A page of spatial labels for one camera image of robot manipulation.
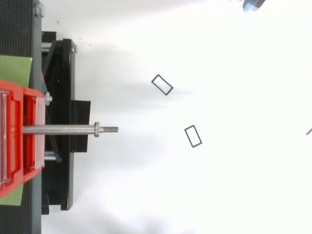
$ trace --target metal screw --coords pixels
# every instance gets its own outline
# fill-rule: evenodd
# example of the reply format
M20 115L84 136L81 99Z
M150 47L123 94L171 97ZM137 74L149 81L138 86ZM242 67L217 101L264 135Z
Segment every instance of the metal screw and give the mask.
M53 98L50 96L50 93L49 92L46 92L45 94L45 105L46 106L49 106L50 105L50 102L53 100Z
M35 14L35 17L37 17L37 18L43 18L44 17L45 8L44 8L44 5L42 3L36 4L36 6L34 7L34 14Z
M77 54L77 53L78 53L78 47L77 47L77 45L72 45L72 52L73 52L74 54Z
M99 132L100 133L117 133L118 127L100 127Z

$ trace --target transparent plastic lid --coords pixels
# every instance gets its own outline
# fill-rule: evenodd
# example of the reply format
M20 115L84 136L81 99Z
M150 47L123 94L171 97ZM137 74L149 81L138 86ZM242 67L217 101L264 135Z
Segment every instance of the transparent plastic lid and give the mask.
M45 98L36 98L36 125L45 124ZM44 166L44 135L35 135L35 169Z
M0 187L4 183L10 182L7 173L7 128L6 128L6 107L7 107L7 96L10 94L9 91L0 90Z

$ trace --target white surface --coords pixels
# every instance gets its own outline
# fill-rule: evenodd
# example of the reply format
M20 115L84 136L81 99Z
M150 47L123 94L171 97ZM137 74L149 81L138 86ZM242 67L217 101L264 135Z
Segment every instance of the white surface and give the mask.
M120 130L76 154L74 205L43 234L312 233L311 1L42 2L79 47L90 122Z

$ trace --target red container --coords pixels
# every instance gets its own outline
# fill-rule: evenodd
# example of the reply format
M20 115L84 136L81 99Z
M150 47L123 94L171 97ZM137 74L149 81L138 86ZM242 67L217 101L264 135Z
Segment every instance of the red container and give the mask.
M42 93L0 80L0 198L41 171L44 136L23 137L23 124L44 124L44 114Z

